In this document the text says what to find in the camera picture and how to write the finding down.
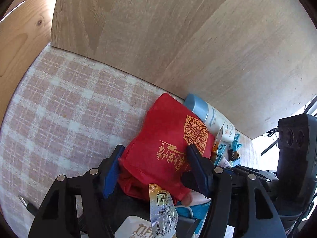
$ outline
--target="white bottle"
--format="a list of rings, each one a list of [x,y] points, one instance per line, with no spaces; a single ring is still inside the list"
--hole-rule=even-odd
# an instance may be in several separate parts
[[[188,94],[185,99],[184,106],[197,115],[199,119],[205,124],[210,133],[212,133],[214,136],[217,135],[220,128],[223,126],[221,140],[229,143],[233,142],[236,128],[217,109],[194,94]]]

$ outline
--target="red fabric bag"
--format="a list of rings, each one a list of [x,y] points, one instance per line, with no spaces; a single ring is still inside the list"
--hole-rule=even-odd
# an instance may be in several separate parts
[[[161,95],[147,112],[141,132],[123,152],[119,184],[125,194],[149,201],[148,184],[170,192],[174,201],[190,190],[180,177],[190,167],[186,148],[195,144],[210,158],[214,137],[203,122],[169,94]]]

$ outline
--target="yellow and clear snack wrapper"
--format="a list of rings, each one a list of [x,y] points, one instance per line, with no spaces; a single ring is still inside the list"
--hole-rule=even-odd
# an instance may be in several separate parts
[[[178,221],[172,197],[154,183],[149,184],[149,192],[153,238],[172,238]]]

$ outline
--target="plaid tablecloth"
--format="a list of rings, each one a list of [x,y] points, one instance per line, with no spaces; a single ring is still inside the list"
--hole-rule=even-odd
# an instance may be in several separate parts
[[[16,89],[0,131],[0,205],[19,238],[28,236],[34,217],[18,194],[39,206],[59,174],[73,177],[97,167],[117,144],[129,144],[164,92],[46,46]]]

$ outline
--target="black pen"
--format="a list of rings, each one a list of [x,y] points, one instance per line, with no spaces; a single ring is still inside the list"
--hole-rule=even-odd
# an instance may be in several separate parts
[[[31,202],[29,202],[26,198],[22,197],[19,195],[19,199],[23,203],[23,205],[26,207],[26,209],[33,215],[35,216],[36,213],[38,212],[38,209],[36,206],[34,206]]]

